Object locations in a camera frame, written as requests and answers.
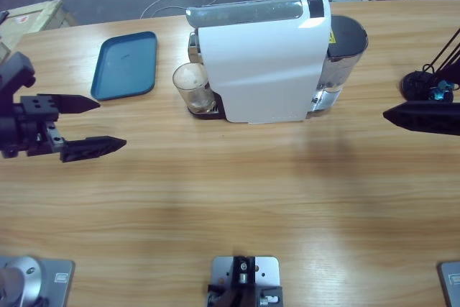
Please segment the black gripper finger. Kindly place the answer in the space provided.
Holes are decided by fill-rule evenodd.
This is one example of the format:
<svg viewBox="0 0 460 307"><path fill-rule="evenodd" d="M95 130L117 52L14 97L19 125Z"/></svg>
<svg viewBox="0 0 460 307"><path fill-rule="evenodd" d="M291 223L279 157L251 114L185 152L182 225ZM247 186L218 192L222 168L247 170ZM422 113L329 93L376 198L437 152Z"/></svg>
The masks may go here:
<svg viewBox="0 0 460 307"><path fill-rule="evenodd" d="M459 103L406 101L382 115L410 131L459 136Z"/></svg>

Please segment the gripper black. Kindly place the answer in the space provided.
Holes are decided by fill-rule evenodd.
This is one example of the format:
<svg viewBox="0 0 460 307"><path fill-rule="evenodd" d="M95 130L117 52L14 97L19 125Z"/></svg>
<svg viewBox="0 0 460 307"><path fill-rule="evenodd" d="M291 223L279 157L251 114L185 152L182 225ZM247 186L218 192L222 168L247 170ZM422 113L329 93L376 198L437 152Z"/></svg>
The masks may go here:
<svg viewBox="0 0 460 307"><path fill-rule="evenodd" d="M81 114L101 105L82 95L38 94L22 96L18 103L1 103L1 154L3 158L60 152L62 162L89 160L116 152L127 144L111 136L65 141L55 122L59 114Z"/></svg>

